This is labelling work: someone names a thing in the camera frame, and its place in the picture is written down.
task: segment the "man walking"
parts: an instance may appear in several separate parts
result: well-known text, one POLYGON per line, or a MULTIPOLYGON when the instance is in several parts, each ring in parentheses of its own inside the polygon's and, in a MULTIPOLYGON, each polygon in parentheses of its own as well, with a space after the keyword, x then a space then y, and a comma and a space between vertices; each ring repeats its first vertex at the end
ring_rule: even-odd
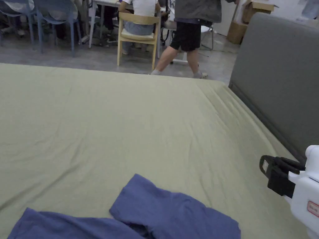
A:
MULTIPOLYGON (((226 0, 239 3, 239 0, 226 0)), ((162 53, 151 75, 160 75, 177 56, 179 48, 187 52, 187 61, 194 78, 206 78, 198 69, 198 49, 201 42, 201 26, 221 22, 220 0, 175 0, 175 21, 177 29, 171 45, 162 53)))

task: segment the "floor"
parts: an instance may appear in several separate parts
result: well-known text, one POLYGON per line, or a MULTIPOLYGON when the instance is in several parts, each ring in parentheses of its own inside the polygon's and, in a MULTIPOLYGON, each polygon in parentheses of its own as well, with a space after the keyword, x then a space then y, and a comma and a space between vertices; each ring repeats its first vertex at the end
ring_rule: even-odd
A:
MULTIPOLYGON (((211 33, 203 35, 203 43, 211 46, 211 33)), ((199 65, 206 71, 209 79, 223 81, 228 84, 236 60, 238 45, 229 43, 226 38, 214 34, 214 50, 200 50, 199 65)), ((38 45, 32 49, 29 36, 17 38, 13 34, 3 37, 3 47, 0 47, 0 62, 26 64, 37 66, 66 67, 88 70, 115 71, 137 74, 148 74, 151 71, 151 53, 132 49, 129 56, 123 56, 121 65, 116 65, 117 44, 110 46, 76 46, 76 57, 71 57, 70 43, 59 42, 54 46, 53 39, 44 44, 44 53, 40 54, 38 45)), ((163 75, 192 77, 192 72, 186 64, 169 65, 163 75)))

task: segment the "cardboard box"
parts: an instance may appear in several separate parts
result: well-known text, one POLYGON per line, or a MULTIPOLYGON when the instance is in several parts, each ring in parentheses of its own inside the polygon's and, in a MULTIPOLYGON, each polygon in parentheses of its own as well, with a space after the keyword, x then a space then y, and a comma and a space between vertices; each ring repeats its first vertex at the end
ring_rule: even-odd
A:
POLYGON ((244 12, 242 15, 242 21, 248 24, 250 19, 256 12, 271 14, 271 12, 274 11, 275 7, 278 6, 274 4, 255 2, 254 0, 247 0, 247 2, 243 4, 243 7, 244 12))
POLYGON ((232 21, 227 34, 227 40, 233 44, 241 44, 248 25, 232 21))

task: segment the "mattress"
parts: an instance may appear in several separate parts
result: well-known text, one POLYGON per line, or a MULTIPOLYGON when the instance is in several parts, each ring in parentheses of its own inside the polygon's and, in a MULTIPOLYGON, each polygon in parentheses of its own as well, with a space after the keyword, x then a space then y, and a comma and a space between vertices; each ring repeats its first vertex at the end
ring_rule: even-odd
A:
POLYGON ((222 82, 0 64, 0 238, 27 207, 110 217, 135 173, 239 222, 242 238, 306 236, 267 188, 291 154, 222 82))

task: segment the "gray headboard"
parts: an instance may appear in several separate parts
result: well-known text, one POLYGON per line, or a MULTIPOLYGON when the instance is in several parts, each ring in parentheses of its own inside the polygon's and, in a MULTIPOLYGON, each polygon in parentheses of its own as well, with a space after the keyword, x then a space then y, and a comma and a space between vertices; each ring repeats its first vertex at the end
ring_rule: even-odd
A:
POLYGON ((255 14, 236 59, 230 89, 305 163, 319 145, 319 30, 255 14))

